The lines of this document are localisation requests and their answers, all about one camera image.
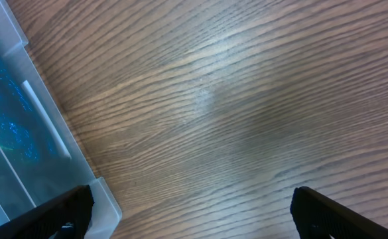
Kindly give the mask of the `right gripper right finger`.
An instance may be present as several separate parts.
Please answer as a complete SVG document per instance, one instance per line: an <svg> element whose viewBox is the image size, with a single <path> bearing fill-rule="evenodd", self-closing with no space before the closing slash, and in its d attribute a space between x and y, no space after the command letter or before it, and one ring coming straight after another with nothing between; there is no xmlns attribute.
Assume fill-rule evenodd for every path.
<svg viewBox="0 0 388 239"><path fill-rule="evenodd" d="M300 239L388 239L388 229L309 187L294 190L290 212Z"/></svg>

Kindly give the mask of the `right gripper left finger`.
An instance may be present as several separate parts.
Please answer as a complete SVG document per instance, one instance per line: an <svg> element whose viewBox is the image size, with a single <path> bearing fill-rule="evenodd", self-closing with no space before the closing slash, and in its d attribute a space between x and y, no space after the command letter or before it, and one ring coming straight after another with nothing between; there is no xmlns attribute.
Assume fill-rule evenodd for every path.
<svg viewBox="0 0 388 239"><path fill-rule="evenodd" d="M1 225L0 239L83 239L91 222L93 207L90 186L77 186Z"/></svg>

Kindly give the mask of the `blue sequin garment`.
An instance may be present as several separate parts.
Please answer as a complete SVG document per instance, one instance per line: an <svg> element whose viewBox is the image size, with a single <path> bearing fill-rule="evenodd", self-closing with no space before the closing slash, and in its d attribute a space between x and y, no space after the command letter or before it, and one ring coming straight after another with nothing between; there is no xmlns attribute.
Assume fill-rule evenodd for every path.
<svg viewBox="0 0 388 239"><path fill-rule="evenodd" d="M1 56L0 146L22 163L40 163L60 156L46 124Z"/></svg>

